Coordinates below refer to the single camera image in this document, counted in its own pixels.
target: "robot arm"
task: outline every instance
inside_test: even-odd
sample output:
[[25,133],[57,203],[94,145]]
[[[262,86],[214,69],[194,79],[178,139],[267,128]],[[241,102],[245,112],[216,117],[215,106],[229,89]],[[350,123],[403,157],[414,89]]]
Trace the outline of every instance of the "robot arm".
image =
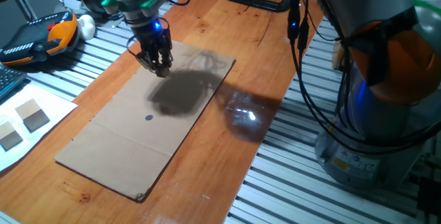
[[[317,159],[344,185],[397,188],[426,141],[441,130],[440,12],[414,0],[318,2],[339,35],[344,59],[332,121],[308,95],[294,60],[305,104],[323,128],[315,142]],[[293,30],[300,32],[301,60],[306,15]]]
[[158,17],[158,9],[166,1],[105,0],[102,3],[108,14],[123,13],[126,23],[141,44],[141,52],[134,54],[136,60],[158,77],[166,77],[173,62],[170,29],[163,28]]

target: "black connector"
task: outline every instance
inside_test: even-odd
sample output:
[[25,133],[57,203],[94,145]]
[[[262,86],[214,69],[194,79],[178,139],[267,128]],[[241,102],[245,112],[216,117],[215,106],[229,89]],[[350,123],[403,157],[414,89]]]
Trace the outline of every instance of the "black connector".
[[297,49],[301,53],[305,51],[306,46],[308,45],[308,33],[309,33],[309,24],[308,24],[308,19],[305,17],[302,21],[302,24],[300,25],[300,34],[297,44]]
[[300,0],[291,0],[288,14],[288,39],[293,45],[299,35],[300,26]]

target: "red emergency stop button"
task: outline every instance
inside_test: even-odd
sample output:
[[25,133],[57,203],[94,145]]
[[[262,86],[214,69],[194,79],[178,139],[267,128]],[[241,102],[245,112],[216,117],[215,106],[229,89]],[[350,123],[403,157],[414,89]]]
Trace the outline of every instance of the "red emergency stop button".
[[48,31],[51,31],[55,27],[55,23],[52,23],[48,26]]

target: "blue led light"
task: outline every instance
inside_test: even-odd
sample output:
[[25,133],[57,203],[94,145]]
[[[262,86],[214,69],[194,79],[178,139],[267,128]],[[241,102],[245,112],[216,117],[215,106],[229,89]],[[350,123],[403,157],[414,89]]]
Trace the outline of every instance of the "blue led light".
[[161,29],[161,24],[157,21],[154,23],[154,28],[156,28],[156,30],[160,30]]

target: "label sticker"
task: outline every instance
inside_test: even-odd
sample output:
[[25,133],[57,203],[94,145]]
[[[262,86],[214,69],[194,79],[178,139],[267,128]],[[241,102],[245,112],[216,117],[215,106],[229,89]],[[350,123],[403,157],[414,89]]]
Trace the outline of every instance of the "label sticker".
[[378,159],[365,158],[340,147],[332,162],[337,168],[348,174],[362,179],[372,179],[380,161]]

